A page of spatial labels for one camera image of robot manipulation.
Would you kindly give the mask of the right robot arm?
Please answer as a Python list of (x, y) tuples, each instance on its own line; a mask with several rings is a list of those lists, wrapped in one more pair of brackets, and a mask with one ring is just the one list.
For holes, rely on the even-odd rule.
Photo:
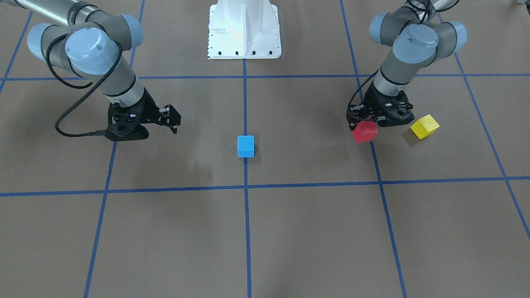
[[(51, 74), (73, 89), (87, 89), (56, 121), (55, 130), (66, 137), (104, 136), (110, 141), (148, 138), (145, 124), (169, 127), (176, 133), (181, 115), (170, 104), (157, 107), (123, 52), (142, 44), (143, 28), (129, 14), (111, 15), (98, 6), (79, 0), (8, 0), (51, 19), (28, 33), (31, 53), (44, 61)], [(96, 90), (108, 99), (106, 129), (70, 134), (59, 127), (65, 117)]]

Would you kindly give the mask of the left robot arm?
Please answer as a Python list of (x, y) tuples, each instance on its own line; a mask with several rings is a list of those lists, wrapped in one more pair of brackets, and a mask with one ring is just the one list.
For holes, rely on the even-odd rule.
[(348, 103), (346, 119), (352, 132), (361, 125), (403, 126), (414, 120), (405, 87), (419, 70), (454, 55), (466, 44), (467, 30), (462, 23), (432, 21), (436, 14), (457, 4), (456, 0), (407, 0), (396, 11), (373, 18), (369, 35), (389, 46), (390, 52), (365, 80), (369, 88), (360, 104)]

